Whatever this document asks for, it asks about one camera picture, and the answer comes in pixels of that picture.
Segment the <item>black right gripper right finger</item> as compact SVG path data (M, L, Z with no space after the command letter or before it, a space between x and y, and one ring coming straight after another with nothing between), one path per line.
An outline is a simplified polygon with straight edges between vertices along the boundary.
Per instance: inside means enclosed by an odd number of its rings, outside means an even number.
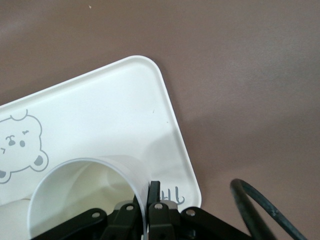
M252 237L199 207L182 212L170 200L160 199L159 181L151 181L147 197L150 240L250 240Z

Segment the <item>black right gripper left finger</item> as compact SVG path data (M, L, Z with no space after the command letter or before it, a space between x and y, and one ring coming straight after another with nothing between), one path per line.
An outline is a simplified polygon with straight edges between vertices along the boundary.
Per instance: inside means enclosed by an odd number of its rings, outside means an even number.
M144 218L136 196L118 203L112 213L88 209L31 235L32 240L144 240Z

